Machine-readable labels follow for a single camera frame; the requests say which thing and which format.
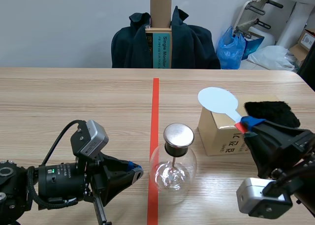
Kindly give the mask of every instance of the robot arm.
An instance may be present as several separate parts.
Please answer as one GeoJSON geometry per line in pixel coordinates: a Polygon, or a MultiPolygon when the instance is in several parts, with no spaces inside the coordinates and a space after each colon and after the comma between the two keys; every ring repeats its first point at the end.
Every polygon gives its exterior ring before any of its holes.
{"type": "Polygon", "coordinates": [[[61,209],[79,201],[94,204],[99,225],[111,225],[104,212],[111,199],[143,176],[141,166],[101,152],[108,142],[104,128],[93,120],[75,120],[60,133],[42,165],[25,169],[13,161],[0,163],[0,225],[16,222],[32,201],[42,209],[61,209]],[[76,161],[46,166],[64,133],[74,124],[71,137],[76,161]],[[34,185],[38,182],[38,194],[34,185]]]}
{"type": "Polygon", "coordinates": [[[292,207],[294,194],[315,215],[315,134],[252,117],[241,123],[260,179],[247,178],[238,188],[240,212],[277,219],[292,207]]]}

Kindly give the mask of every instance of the floor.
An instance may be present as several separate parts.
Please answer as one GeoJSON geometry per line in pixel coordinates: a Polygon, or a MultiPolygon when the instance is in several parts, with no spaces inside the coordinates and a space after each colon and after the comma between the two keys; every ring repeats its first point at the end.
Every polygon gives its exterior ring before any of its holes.
{"type": "Polygon", "coordinates": [[[241,62],[241,67],[239,70],[268,70],[262,66],[259,66],[259,65],[256,65],[256,64],[253,64],[247,60],[243,60],[241,62]]]}

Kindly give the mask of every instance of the red tape line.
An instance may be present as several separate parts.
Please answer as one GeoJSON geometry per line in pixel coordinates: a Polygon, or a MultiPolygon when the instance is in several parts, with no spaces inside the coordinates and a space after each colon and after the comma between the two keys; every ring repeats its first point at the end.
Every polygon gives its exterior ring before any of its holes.
{"type": "MultiPolygon", "coordinates": [[[[150,158],[158,147],[158,108],[159,108],[159,79],[153,79],[150,158]]],[[[154,165],[158,164],[158,155],[154,165]]],[[[147,225],[158,225],[158,190],[149,178],[147,225]]]]}

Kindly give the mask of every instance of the white plastic bag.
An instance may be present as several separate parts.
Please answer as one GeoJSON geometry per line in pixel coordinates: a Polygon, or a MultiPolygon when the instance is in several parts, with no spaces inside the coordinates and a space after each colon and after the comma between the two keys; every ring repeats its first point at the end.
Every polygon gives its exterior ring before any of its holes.
{"type": "Polygon", "coordinates": [[[269,70],[292,71],[294,65],[285,58],[286,53],[287,49],[282,46],[267,46],[250,54],[247,59],[269,70]]]}

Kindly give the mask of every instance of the white wall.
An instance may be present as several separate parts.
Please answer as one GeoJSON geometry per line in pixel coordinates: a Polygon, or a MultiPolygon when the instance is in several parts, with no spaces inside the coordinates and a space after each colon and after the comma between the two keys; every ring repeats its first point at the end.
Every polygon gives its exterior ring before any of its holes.
{"type": "MultiPolygon", "coordinates": [[[[220,35],[248,0],[173,0],[188,24],[220,35]]],[[[293,2],[268,5],[264,22],[279,37],[293,2]]],[[[0,0],[0,66],[110,67],[111,41],[129,15],[150,12],[150,0],[0,0]]]]}

